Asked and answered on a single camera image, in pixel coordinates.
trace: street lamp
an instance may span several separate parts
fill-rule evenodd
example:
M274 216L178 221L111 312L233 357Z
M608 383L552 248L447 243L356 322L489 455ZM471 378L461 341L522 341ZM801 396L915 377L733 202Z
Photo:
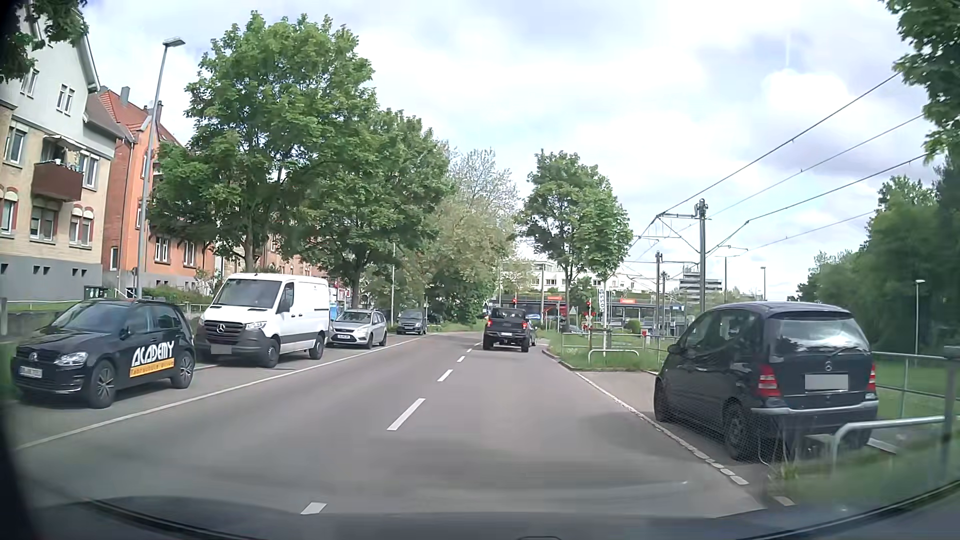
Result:
M918 355L920 353L920 283L926 283L926 280L914 280L913 283L917 290L917 311L913 320L913 354Z
M156 94L154 95L154 110L150 119L150 136L147 142L147 165L144 168L143 191L140 195L140 234L137 239L136 250L136 297L143 298L143 276L147 265L147 197L150 195L150 185L154 179L154 141L156 141L156 110L160 103L160 82L163 80L163 65L167 62L167 49L180 47L185 41L179 37L171 37L163 41L163 58L160 60L160 74L156 77Z

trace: rear windshield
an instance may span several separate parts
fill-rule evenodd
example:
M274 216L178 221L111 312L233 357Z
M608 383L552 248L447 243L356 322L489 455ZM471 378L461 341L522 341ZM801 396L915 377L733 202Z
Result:
M509 307L495 307L490 312L491 319L516 319L520 321L525 316L526 311L523 309L510 309Z
M848 347L870 350L866 336L848 313L787 313L770 319L770 324L778 355Z

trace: apartment building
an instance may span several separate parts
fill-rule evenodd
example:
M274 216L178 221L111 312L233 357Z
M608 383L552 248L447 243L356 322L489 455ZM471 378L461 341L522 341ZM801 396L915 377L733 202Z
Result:
M104 283L129 294L136 288L143 184L146 182L148 188L153 189L156 182L162 182L163 172L156 161L153 170L147 170L153 111L130 102L129 86L121 88L119 94L103 88L98 98L109 115L132 134L130 139L116 141L116 159L110 169L106 200L109 220L104 224L101 259ZM155 149L159 148L160 141L180 144L160 121L163 102L157 107L159 130ZM192 241L148 231L145 267L144 287L193 288L198 284L198 270L213 275L213 252Z
M40 38L42 26L23 22ZM100 82L85 38L30 54L31 73L0 85L0 295L76 300L103 283L111 161L129 133L90 99Z

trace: white dashed line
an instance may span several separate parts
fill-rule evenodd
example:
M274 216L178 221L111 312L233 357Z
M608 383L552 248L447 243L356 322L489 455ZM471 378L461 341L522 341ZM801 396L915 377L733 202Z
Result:
M413 414L415 410L417 410L417 407L419 407L420 405L423 405L423 402L425 401L426 401L426 398L418 398L413 405L408 406L407 410L403 411L403 414L401 414L399 418L394 420L394 422L390 425L390 427L387 428L387 431L399 430L400 426L402 426L403 423L407 421L407 418L410 418L410 415Z
M303 512L300 513L301 516L307 514L319 514L321 510L326 507L326 503L310 503L303 509Z
M167 404L167 405L155 406L154 408L148 408L147 410L141 410L141 411L139 411L139 412L134 412L134 413L131 413L131 414L125 414L125 415L123 415L123 416L118 416L118 417L116 417L116 418L111 418L111 419L105 420L105 421L103 421L103 422L97 422L96 424L90 424L89 426L83 426L82 428L76 428L75 430L64 431L63 433L58 433L58 434L56 434L56 435L50 435L49 437L43 437L42 439L37 439L36 441L31 441L31 442L29 442L29 443L24 443L24 444L21 444L20 446L16 447L15 450L25 450L25 449L32 448L32 447L37 446L37 445L41 445L41 444L43 444L43 443L48 443L48 442L51 442L51 441L56 441L56 440L58 440L58 439L62 439L63 437L69 437L70 435L76 435L76 434L78 434L78 433L83 433L84 431L96 430L97 428L102 428L102 427L104 427L104 426L109 426L110 424L116 424L116 423L118 423L118 422L123 422L124 420L131 420L132 418L138 418L138 417L140 417L140 416L146 416L147 414L151 414L151 413L154 413L154 412L160 412L161 410L166 410L166 409L168 409L168 408L173 408L173 407L175 407L175 406L192 404L193 402L198 402L199 400L205 400L206 398L212 398L213 396L219 396L219 395L221 395L221 394L226 394L227 392L232 392L233 390L239 390L239 389L241 389L241 388L246 388L246 387L248 387L248 386L253 386L253 385L255 385L255 384L260 384L261 382L266 382L266 381L268 381L268 380L275 380L275 379L281 379L281 378L284 378L284 377L290 377L291 375L296 375L297 373L303 373L304 371L310 371L311 369L317 369L318 367L328 366L328 365L330 365L330 364L335 364L335 363L337 363L337 362L342 362L342 361L344 361L344 360L349 360L349 359L351 359L351 358L357 358L358 356L369 355L370 353L376 353L377 351L384 351L384 350L386 350L386 349L390 349L391 347L397 347L397 346L399 346L399 345L403 345L404 343L410 343L411 341L417 341L418 339L422 339L422 338L420 338L420 337L415 337L415 338L413 338L413 339L407 339L407 340L404 340L404 341L400 341L399 343L394 343L393 345L387 345L386 347L380 347L380 348L378 348L378 349L373 349L373 350L371 350L371 351L366 351L366 352L364 352L364 353L358 353L358 354L356 354L356 355L351 355L351 356L344 356L343 358L337 358L337 359L335 359L335 360L330 360L329 362L324 362L324 363L322 363L322 364L314 364L314 365L312 365L312 366L307 366L307 367L304 367L304 368L300 368L300 369L298 369L298 370L284 372L284 373L281 373L281 374L278 374L278 375L274 375L274 376L272 376L272 377L266 377L266 378L264 378L264 379L251 380L250 382L245 382L245 383L243 383L243 384L237 384L236 386L231 386L230 388L224 388L224 389L222 389L222 390L217 390L216 392L210 392L209 394L203 394L203 395L200 395L200 396L195 396L195 397L193 397L193 398L189 398L189 399L186 399L186 400L181 400L181 401L178 401L178 402L173 402L173 403Z
M710 458L708 455L704 454L703 451L698 450L695 446L693 446L693 445L691 445L690 443L684 441L682 438L678 437L673 431L668 430L667 428L661 426L660 424L658 424L656 421L654 421L652 418L650 418L650 417L647 416L646 414L643 414L642 412L636 410L635 408L633 408L632 406L630 406L629 404L627 404L626 402L624 402L624 401L621 400L620 398L617 398L616 396L614 396L613 394L611 394L611 393L608 392L607 390L604 390L604 389L601 388L600 385L597 384L596 382L593 382L592 380L587 379L586 377L584 377L583 375L581 375L581 374L579 374L579 373L577 373L577 372L571 372L571 373L573 373L574 375L576 375L576 376L579 377L580 379L585 380L590 386L593 386L593 387L596 388L597 390L600 390L601 392L603 392L608 398L614 400L615 402L617 402L617 403L618 403L620 406L622 406L623 408L629 410L630 412L633 412L633 414L635 414L636 416L639 416L639 417L642 418L643 420L647 421L651 426L653 426L654 428L656 428L657 430L659 430L660 432L662 432L664 435L666 435L666 436L670 437L671 439L673 439L674 441L676 441L677 444L679 444L680 446L682 446L682 447L686 448L687 450L689 450L693 455L699 457L700 459L703 459L703 460L705 461L705 463L708 463L708 464L712 465L712 466L713 466L715 469L717 469L720 473L722 473L722 474L725 475L727 478L729 478L730 480L732 480L733 483L736 483L737 485L748 485L748 484L749 484L749 482L748 482L747 480L745 480L744 478L738 476L736 473L734 473L734 472L731 471L730 469L726 468L725 466L721 465L720 463L717 463L714 459L712 459L712 458Z

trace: cloud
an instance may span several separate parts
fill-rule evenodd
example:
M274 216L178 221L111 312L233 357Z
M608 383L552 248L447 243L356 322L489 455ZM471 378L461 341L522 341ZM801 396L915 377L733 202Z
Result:
M130 86L137 105L153 100L162 48L187 45L167 59L164 124L182 139L192 124L178 117L197 62L212 38L243 25L250 10L268 20L309 12L316 3L252 0L156 5L91 2L85 11L102 83ZM335 24L360 36L376 70L381 104L423 118L462 150L493 148L514 171L520 192L534 154L566 150L597 164L637 233L660 211L689 213L701 197L712 247L744 221L863 178L922 151L929 126L917 120L847 155L804 172L733 209L712 212L920 112L920 88L890 82L811 132L701 195L778 144L884 80L906 50L896 18L876 0L337 0L324 3ZM891 174L929 180L915 162ZM880 175L794 209L757 219L727 243L755 248L863 213L876 206ZM866 217L727 259L731 285L762 287L784 298L806 277L818 251L855 249ZM693 246L695 222L670 220ZM647 233L667 235L655 223ZM693 260L680 239L641 239L630 260ZM742 253L728 251L728 254ZM718 250L708 262L721 278ZM627 265L652 277L651 265ZM666 265L671 274L679 264Z

